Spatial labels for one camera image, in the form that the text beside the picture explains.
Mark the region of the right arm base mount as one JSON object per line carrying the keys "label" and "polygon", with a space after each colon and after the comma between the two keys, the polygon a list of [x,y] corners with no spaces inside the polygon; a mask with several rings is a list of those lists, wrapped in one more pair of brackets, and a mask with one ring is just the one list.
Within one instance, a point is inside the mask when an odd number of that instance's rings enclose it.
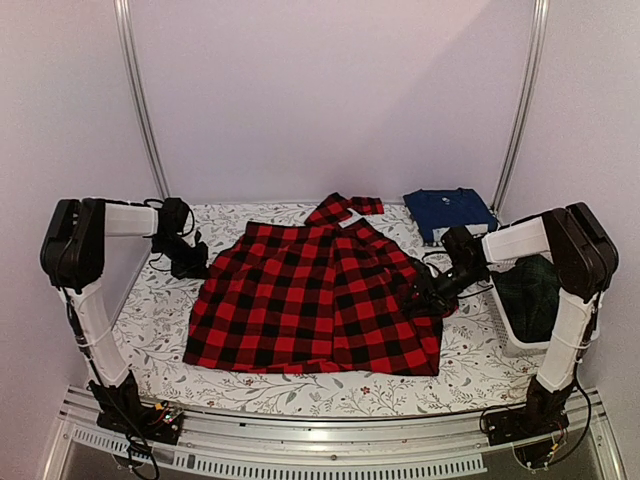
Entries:
{"label": "right arm base mount", "polygon": [[570,383],[562,390],[550,392],[532,378],[523,406],[487,407],[481,413],[479,428],[491,446],[546,436],[545,440],[514,450],[516,460],[523,467],[546,468],[567,439],[569,420],[565,406],[573,388]]}

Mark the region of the red black plaid shirt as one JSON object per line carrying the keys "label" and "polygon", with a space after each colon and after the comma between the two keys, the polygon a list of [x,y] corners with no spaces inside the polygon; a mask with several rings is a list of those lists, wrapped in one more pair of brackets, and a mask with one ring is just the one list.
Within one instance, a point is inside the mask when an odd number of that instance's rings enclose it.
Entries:
{"label": "red black plaid shirt", "polygon": [[439,372],[442,320],[408,302],[417,263],[369,222],[372,197],[329,195],[300,226],[250,221],[208,269],[184,361],[240,373]]}

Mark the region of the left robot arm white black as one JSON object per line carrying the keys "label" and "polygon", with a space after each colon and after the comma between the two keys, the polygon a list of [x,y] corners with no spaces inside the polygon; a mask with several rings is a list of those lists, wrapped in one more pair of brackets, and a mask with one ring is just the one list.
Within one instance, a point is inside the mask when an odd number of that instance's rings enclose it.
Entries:
{"label": "left robot arm white black", "polygon": [[112,334],[102,276],[108,237],[140,237],[169,260],[176,279],[207,276],[208,247],[196,231],[191,207],[177,197],[132,203],[102,198],[62,199],[40,251],[40,265],[58,291],[92,380],[120,389],[131,376]]}

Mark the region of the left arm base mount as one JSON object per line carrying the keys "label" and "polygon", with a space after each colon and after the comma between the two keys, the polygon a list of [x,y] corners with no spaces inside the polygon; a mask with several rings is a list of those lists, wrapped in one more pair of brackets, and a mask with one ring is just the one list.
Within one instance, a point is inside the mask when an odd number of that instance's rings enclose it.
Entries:
{"label": "left arm base mount", "polygon": [[119,386],[103,386],[89,381],[100,407],[97,425],[113,432],[168,445],[178,443],[183,416],[164,402],[159,409],[145,406],[136,379],[130,372]]}

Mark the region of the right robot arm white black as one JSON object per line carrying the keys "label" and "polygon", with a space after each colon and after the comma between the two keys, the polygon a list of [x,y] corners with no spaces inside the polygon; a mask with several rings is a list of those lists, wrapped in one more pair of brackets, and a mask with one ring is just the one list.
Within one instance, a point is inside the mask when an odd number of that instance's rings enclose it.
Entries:
{"label": "right robot arm white black", "polygon": [[551,256],[560,283],[559,305],[549,347],[529,398],[538,396],[517,415],[517,427],[537,436],[556,417],[547,398],[573,388],[586,332],[601,306],[619,266],[619,254],[610,236],[584,202],[547,210],[481,236],[464,227],[449,229],[442,238],[451,268],[434,275],[418,269],[405,303],[407,313],[444,316],[453,312],[458,296],[474,283],[490,278],[491,265],[535,254]]}

